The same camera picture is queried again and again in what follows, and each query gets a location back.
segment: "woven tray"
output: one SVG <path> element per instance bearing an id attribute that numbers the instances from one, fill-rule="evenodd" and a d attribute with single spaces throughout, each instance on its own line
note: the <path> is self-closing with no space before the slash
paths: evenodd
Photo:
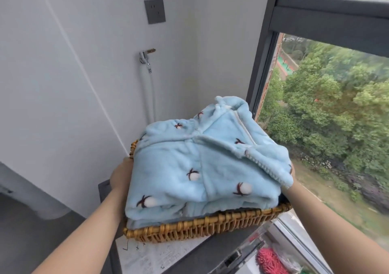
<path id="1" fill-rule="evenodd" d="M 131 144 L 131 152 L 129 154 L 131 158 L 134 156 L 137 143 L 138 140 Z M 127 219 L 125 219 L 123 233 L 127 238 L 135 238 L 140 242 L 161 243 L 185 240 L 254 225 L 262 225 L 290 209 L 292 209 L 290 203 L 280 204 L 272 209 L 239 209 L 236 211 L 218 212 L 192 221 L 149 226 L 135 230 L 130 230 L 126 227 Z"/>

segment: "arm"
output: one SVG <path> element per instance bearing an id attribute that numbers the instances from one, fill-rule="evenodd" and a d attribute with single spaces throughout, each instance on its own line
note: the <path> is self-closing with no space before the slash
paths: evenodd
<path id="1" fill-rule="evenodd" d="M 335 274 L 388 273 L 389 252 L 320 202 L 296 179 L 283 193 Z"/>
<path id="2" fill-rule="evenodd" d="M 107 198 L 46 258 L 34 274 L 101 272 L 123 217 L 132 165 L 132 160 L 124 159 L 114 170 L 110 179 L 112 191 Z"/>

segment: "wall socket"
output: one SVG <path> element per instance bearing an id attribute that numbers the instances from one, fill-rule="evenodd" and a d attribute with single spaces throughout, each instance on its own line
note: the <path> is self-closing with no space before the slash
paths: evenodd
<path id="1" fill-rule="evenodd" d="M 163 0 L 145 0 L 145 7 L 149 24 L 166 21 Z"/>

